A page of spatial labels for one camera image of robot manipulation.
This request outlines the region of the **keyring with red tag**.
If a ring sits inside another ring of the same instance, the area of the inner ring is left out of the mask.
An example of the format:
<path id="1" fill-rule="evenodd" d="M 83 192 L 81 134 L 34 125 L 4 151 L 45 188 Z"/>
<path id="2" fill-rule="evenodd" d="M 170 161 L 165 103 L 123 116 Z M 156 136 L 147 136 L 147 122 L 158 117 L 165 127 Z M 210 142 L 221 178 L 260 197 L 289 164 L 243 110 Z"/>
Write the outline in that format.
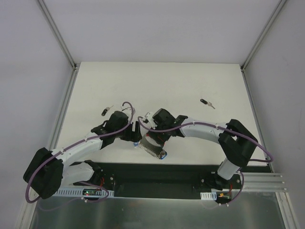
<path id="1" fill-rule="evenodd" d="M 160 153 L 165 151 L 161 145 L 147 135 L 142 137 L 139 147 L 157 159 L 160 158 Z"/>

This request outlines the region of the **blue head key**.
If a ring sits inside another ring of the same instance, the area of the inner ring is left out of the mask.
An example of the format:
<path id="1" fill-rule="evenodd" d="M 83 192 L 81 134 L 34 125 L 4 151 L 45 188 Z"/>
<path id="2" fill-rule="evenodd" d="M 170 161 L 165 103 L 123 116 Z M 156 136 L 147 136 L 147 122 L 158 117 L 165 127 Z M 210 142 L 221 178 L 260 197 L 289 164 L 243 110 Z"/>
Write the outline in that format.
<path id="1" fill-rule="evenodd" d="M 167 156 L 167 152 L 166 151 L 162 151 L 161 153 L 160 153 L 160 160 L 163 160 L 165 157 Z"/>

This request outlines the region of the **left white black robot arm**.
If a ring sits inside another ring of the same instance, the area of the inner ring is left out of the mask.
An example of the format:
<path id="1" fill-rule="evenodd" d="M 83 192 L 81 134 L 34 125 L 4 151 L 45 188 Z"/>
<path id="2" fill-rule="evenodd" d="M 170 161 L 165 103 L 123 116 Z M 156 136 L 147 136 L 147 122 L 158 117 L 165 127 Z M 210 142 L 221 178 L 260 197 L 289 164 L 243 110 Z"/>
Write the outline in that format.
<path id="1" fill-rule="evenodd" d="M 132 117 L 121 111 L 115 111 L 108 120 L 94 127 L 82 140 L 65 148 L 39 149 L 23 179 L 28 184 L 26 201 L 31 200 L 29 190 L 33 189 L 40 198 L 47 199 L 62 186 L 91 185 L 104 188 L 106 177 L 99 165 L 90 159 L 80 159 L 95 153 L 112 143 L 115 139 L 137 143 L 141 140 L 140 125 Z"/>

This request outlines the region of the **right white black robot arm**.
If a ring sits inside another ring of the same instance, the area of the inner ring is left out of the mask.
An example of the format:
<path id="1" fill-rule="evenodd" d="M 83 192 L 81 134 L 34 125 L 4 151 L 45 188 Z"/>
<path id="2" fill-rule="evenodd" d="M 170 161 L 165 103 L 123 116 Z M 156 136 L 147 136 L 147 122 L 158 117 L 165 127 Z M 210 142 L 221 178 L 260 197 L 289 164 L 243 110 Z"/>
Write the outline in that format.
<path id="1" fill-rule="evenodd" d="M 217 143 L 225 154 L 225 160 L 214 174 L 203 180 L 210 188 L 222 190 L 231 184 L 233 175 L 247 166 L 256 147 L 257 139 L 238 120 L 212 124 L 195 120 L 185 115 L 172 116 L 161 108 L 155 114 L 147 113 L 141 126 L 151 128 L 143 135 L 140 146 L 153 157 L 167 156 L 163 147 L 171 137 L 194 137 Z"/>

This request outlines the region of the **small silver key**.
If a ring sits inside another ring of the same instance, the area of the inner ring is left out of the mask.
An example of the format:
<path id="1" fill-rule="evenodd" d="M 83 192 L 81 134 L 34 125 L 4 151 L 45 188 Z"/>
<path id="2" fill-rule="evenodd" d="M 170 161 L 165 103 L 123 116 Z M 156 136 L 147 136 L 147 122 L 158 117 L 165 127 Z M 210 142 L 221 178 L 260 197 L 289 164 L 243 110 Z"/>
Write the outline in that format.
<path id="1" fill-rule="evenodd" d="M 112 108 L 112 106 L 108 106 L 108 107 L 104 108 L 104 110 L 101 113 L 101 116 L 105 116 L 111 108 Z"/>

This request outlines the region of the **black head silver key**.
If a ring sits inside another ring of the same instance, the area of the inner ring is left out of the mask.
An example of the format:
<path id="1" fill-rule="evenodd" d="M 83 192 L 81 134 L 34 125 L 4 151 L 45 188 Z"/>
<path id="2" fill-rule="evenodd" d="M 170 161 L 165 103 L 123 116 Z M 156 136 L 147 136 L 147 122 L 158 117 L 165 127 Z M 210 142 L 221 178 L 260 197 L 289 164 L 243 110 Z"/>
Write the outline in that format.
<path id="1" fill-rule="evenodd" d="M 215 107 L 213 106 L 213 104 L 209 101 L 204 100 L 203 98 L 200 99 L 200 102 L 203 103 L 204 105 L 207 105 L 213 109 L 215 109 Z"/>

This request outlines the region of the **left aluminium table rail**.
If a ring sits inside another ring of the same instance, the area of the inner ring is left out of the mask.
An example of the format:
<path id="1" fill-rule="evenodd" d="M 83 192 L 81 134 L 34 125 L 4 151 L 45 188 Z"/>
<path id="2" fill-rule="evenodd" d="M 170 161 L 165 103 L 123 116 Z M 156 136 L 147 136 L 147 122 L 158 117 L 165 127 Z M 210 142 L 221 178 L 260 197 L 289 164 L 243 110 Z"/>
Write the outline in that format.
<path id="1" fill-rule="evenodd" d="M 66 112 L 69 106 L 69 102 L 71 99 L 72 91 L 75 85 L 75 81 L 77 78 L 78 69 L 74 68 L 71 76 L 69 77 L 69 80 L 67 82 L 67 85 L 64 88 L 63 97 L 60 102 L 60 107 L 57 113 L 57 117 L 55 120 L 55 124 L 53 126 L 50 138 L 48 140 L 46 148 L 48 150 L 52 150 L 57 147 L 58 140 L 61 134 L 62 125 L 66 116 Z"/>

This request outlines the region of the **aluminium table rail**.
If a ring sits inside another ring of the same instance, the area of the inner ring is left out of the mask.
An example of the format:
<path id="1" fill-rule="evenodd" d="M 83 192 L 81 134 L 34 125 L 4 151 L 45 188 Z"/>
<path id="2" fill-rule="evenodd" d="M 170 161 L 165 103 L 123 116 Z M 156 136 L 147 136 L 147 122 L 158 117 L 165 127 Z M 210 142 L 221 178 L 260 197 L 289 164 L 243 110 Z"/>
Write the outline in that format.
<path id="1" fill-rule="evenodd" d="M 67 82 L 67 85 L 64 88 L 63 97 L 60 102 L 60 107 L 57 113 L 57 117 L 55 120 L 55 124 L 53 126 L 50 138 L 48 140 L 46 148 L 48 150 L 52 150 L 57 147 L 58 140 L 61 134 L 62 125 L 66 116 L 66 112 L 69 106 L 69 102 L 71 99 L 72 91 L 75 85 L 75 81 L 77 78 L 78 69 L 74 68 L 71 76 L 69 77 L 69 80 Z"/>
<path id="2" fill-rule="evenodd" d="M 242 69 L 241 69 L 241 74 L 242 74 L 242 77 L 243 77 L 243 80 L 244 80 L 244 84 L 245 84 L 245 87 L 246 87 L 246 90 L 247 90 L 247 94 L 248 94 L 248 98 L 249 98 L 249 101 L 250 101 L 251 109 L 252 109 L 252 112 L 253 112 L 253 115 L 254 115 L 255 125 L 256 125 L 257 131 L 258 131 L 260 143 L 262 144 L 262 146 L 265 149 L 267 149 L 266 146 L 265 146 L 264 137 L 262 135 L 262 130 L 261 130 L 261 127 L 260 127 L 260 124 L 259 124 L 259 121 L 258 121 L 257 112 L 256 112 L 256 109 L 255 109 L 255 104 L 254 104 L 254 100 L 253 100 L 253 97 L 252 97 L 252 93 L 251 93 L 249 84 L 247 82 L 244 70 L 242 70 Z M 267 160 L 271 159 L 270 156 L 266 152 L 264 152 L 264 156 Z M 274 172 L 272 162 L 268 162 L 267 165 L 270 167 L 271 172 Z M 283 190 L 281 190 L 279 192 L 285 193 L 285 192 L 288 192 L 288 189 L 287 189 L 287 187 L 285 187 L 285 188 L 283 188 Z"/>

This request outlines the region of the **right aluminium table rail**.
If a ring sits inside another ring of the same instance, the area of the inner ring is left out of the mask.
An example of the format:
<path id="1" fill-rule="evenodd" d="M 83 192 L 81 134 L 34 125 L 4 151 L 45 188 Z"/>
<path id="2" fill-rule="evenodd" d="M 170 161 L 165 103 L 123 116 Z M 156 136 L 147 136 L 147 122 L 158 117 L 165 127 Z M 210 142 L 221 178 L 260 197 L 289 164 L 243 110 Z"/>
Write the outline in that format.
<path id="1" fill-rule="evenodd" d="M 253 115 L 254 115 L 255 125 L 256 125 L 257 131 L 258 131 L 260 143 L 262 144 L 262 146 L 265 149 L 267 149 L 266 146 L 265 146 L 264 137 L 262 135 L 262 130 L 261 130 L 261 127 L 260 127 L 260 124 L 259 124 L 259 121 L 258 121 L 257 112 L 256 112 L 256 109 L 255 109 L 255 104 L 254 104 L 254 100 L 253 100 L 253 97 L 252 97 L 252 93 L 251 93 L 249 84 L 247 82 L 244 70 L 242 70 L 242 69 L 241 69 L 241 74 L 242 74 L 242 77 L 243 77 L 243 80 L 244 80 L 244 84 L 245 84 L 245 87 L 246 87 L 246 90 L 247 90 L 247 94 L 248 94 L 248 98 L 249 98 L 249 101 L 250 101 L 251 109 L 252 109 L 252 112 L 253 112 Z M 267 160 L 271 159 L 270 156 L 266 152 L 264 152 L 264 156 Z M 267 165 L 270 167 L 271 172 L 274 172 L 272 162 L 268 162 Z M 283 188 L 283 190 L 281 190 L 279 192 L 285 193 L 285 192 L 288 192 L 288 189 L 287 189 L 287 187 L 285 187 L 285 188 Z"/>

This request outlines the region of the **left aluminium frame post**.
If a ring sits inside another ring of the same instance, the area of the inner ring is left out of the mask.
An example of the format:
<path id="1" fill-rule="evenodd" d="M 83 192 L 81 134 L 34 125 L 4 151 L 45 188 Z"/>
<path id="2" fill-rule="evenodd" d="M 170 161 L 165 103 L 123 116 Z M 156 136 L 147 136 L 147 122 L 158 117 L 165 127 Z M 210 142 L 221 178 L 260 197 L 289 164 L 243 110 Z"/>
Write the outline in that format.
<path id="1" fill-rule="evenodd" d="M 65 58 L 67 59 L 69 65 L 71 66 L 71 68 L 73 70 L 77 69 L 77 63 L 75 62 L 74 58 L 72 57 L 71 52 L 69 51 L 68 46 L 67 46 L 63 36 L 61 35 L 61 32 L 52 16 L 50 10 L 48 9 L 46 2 L 44 0 L 37 0 L 36 2 L 52 32 L 55 40 L 57 41 Z"/>

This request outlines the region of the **aluminium frame post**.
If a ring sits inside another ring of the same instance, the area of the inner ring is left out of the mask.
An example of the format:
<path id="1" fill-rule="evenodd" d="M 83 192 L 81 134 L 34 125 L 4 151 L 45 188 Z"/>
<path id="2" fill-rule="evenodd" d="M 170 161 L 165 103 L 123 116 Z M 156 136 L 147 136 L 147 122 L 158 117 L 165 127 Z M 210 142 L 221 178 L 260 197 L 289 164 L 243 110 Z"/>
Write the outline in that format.
<path id="1" fill-rule="evenodd" d="M 255 54 L 257 53 L 258 49 L 262 45 L 264 39 L 268 35 L 269 31 L 271 30 L 273 24 L 275 23 L 276 19 L 281 14 L 282 10 L 288 3 L 288 0 L 279 0 L 276 4 L 274 10 L 272 11 L 271 15 L 269 16 L 268 20 L 266 21 L 264 27 L 262 28 L 261 32 L 259 33 L 257 39 L 255 40 L 252 48 L 250 49 L 246 59 L 241 65 L 241 72 L 244 72 L 247 66 L 250 64 L 251 60 L 254 58 Z"/>
<path id="2" fill-rule="evenodd" d="M 50 10 L 48 9 L 46 2 L 44 0 L 37 0 L 36 2 L 52 32 L 55 40 L 57 41 L 65 58 L 67 59 L 69 65 L 71 66 L 71 68 L 73 70 L 77 69 L 77 63 L 75 62 L 74 58 L 72 57 L 71 52 L 69 51 L 68 46 L 67 46 L 63 36 L 61 35 L 61 32 L 52 16 Z"/>

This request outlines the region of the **right aluminium frame post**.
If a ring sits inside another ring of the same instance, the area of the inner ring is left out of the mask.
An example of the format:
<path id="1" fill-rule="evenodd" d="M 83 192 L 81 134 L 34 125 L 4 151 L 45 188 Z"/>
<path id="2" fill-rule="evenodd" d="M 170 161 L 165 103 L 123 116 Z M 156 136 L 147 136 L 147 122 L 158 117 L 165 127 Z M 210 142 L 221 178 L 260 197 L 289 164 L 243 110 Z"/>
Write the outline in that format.
<path id="1" fill-rule="evenodd" d="M 288 0 L 279 0 L 276 4 L 274 10 L 272 11 L 271 15 L 269 16 L 268 20 L 266 21 L 264 27 L 262 28 L 261 32 L 259 33 L 257 39 L 255 40 L 252 48 L 250 49 L 246 59 L 241 65 L 241 72 L 244 72 L 247 66 L 250 64 L 251 60 L 254 58 L 255 54 L 257 53 L 258 49 L 262 45 L 264 39 L 268 35 L 269 31 L 271 30 L 273 24 L 275 23 L 276 19 L 281 14 L 282 10 L 288 3 Z"/>

